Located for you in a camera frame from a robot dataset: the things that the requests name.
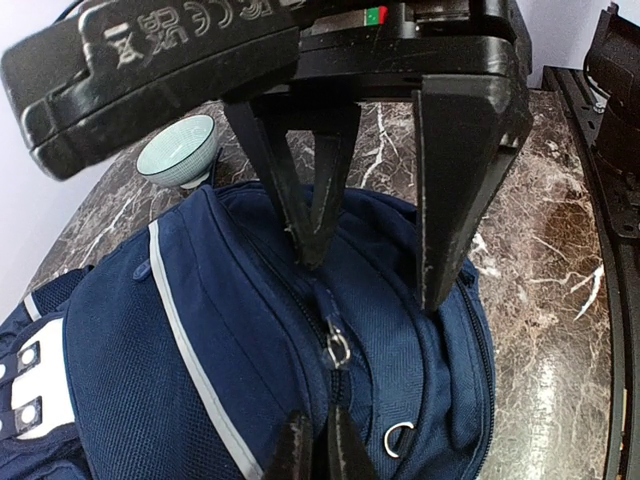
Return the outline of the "navy blue student backpack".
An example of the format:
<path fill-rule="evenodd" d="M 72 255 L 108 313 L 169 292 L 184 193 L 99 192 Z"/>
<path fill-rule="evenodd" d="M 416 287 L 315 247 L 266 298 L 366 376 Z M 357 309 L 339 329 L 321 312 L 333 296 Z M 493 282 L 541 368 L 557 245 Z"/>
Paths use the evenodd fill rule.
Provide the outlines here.
<path fill-rule="evenodd" d="M 477 272 L 416 298 L 413 205 L 346 192 L 323 266 L 299 265 L 256 182 L 204 186 L 1 324 L 5 479 L 263 479 L 293 411 L 330 479 L 332 406 L 376 479 L 474 479 L 495 366 Z"/>

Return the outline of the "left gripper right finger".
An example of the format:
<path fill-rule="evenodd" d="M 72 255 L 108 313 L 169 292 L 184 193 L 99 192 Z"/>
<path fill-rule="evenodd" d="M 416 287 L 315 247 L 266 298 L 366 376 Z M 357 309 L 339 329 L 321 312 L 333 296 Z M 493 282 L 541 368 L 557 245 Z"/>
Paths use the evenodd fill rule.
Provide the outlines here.
<path fill-rule="evenodd" d="M 330 479 L 376 479 L 375 468 L 349 411 L 341 406 L 332 406 L 329 412 L 327 460 Z"/>

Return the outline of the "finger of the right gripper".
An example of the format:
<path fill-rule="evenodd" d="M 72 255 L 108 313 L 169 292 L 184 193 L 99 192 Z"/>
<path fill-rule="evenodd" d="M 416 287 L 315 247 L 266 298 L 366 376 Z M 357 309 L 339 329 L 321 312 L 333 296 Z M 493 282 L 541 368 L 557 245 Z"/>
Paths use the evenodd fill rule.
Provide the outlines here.
<path fill-rule="evenodd" d="M 413 93 L 417 154 L 418 298 L 447 298 L 482 216 L 532 128 L 524 82 L 426 75 Z"/>

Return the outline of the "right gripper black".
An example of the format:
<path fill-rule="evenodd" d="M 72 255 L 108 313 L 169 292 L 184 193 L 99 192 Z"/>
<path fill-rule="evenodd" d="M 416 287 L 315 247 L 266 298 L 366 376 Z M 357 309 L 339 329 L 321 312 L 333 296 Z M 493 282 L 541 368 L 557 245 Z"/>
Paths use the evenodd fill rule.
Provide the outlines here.
<path fill-rule="evenodd" d="M 66 180 L 210 100 L 308 91 L 405 101 L 426 75 L 525 81 L 531 39 L 513 1 L 408 1 L 390 25 L 312 33 L 359 1 L 88 1 L 9 48 L 1 81 L 42 171 Z M 224 113 L 292 240 L 298 262 L 326 258 L 361 107 L 284 100 Z M 314 138 L 314 178 L 296 171 L 291 131 Z"/>

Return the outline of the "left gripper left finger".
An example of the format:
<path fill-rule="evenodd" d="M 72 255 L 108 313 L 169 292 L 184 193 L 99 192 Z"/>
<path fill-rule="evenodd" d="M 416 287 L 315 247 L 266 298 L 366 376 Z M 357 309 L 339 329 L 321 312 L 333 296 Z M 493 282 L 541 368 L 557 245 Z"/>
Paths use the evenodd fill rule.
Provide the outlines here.
<path fill-rule="evenodd" d="M 312 471 L 313 430 L 309 418 L 293 411 L 281 429 L 264 480 L 309 480 Z"/>

